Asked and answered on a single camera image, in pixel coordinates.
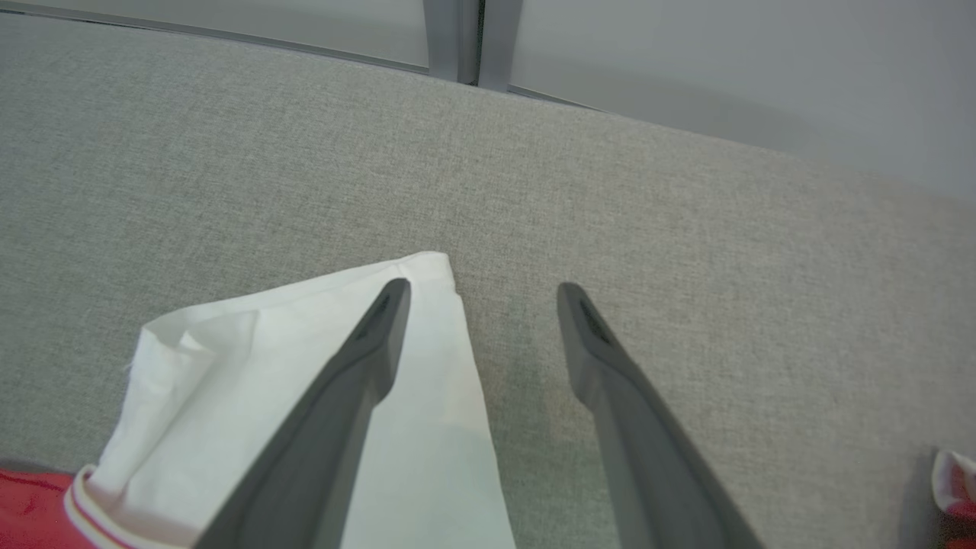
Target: gray fabric surface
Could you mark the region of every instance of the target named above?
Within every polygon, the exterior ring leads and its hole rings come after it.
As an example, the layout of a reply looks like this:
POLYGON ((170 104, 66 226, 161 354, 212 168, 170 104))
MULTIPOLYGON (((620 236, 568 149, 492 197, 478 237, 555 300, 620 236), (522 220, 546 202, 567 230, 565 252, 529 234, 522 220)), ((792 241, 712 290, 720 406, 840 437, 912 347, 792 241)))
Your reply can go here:
POLYGON ((286 51, 0 15, 0 455, 98 459, 139 326, 450 254, 519 547, 611 547, 555 287, 770 547, 923 547, 976 456, 976 217, 870 175, 286 51))

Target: red fabric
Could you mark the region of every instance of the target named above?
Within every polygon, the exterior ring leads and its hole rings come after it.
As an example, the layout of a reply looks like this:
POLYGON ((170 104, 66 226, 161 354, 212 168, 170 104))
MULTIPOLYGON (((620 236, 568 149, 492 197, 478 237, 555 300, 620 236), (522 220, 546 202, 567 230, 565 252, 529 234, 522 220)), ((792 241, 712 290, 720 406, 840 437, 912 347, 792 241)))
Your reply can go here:
POLYGON ((69 475, 0 469, 0 547, 94 549, 64 512, 69 475))

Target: textured gray cloth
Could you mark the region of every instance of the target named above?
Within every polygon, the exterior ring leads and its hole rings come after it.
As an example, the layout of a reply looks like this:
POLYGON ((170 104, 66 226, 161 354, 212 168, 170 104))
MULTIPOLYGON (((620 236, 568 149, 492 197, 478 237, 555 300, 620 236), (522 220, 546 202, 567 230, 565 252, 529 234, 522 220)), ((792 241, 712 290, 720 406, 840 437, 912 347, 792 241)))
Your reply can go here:
POLYGON ((450 254, 519 547, 612 547, 555 288, 590 293, 770 547, 923 547, 976 456, 976 216, 590 110, 0 15, 0 456, 77 469, 139 326, 450 254))

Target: white fabric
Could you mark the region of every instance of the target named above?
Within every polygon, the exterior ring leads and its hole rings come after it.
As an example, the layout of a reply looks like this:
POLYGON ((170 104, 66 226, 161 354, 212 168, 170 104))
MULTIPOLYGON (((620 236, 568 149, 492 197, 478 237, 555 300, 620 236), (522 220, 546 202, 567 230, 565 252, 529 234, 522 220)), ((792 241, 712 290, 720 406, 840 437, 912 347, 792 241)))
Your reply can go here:
POLYGON ((72 487, 72 521, 133 547, 191 545, 401 276, 412 285, 406 338, 372 416, 343 547, 514 547, 464 308, 447 256, 429 252, 146 324, 118 426, 72 487))

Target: white wall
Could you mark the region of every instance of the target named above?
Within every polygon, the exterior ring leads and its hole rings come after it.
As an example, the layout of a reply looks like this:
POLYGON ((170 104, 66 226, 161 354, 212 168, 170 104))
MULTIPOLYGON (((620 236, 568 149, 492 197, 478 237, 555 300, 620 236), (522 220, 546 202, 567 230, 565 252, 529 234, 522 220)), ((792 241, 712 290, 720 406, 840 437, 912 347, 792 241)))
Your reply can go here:
POLYGON ((423 0, 20 0, 427 66, 423 0))
POLYGON ((974 0, 524 0, 511 83, 976 200, 974 0))

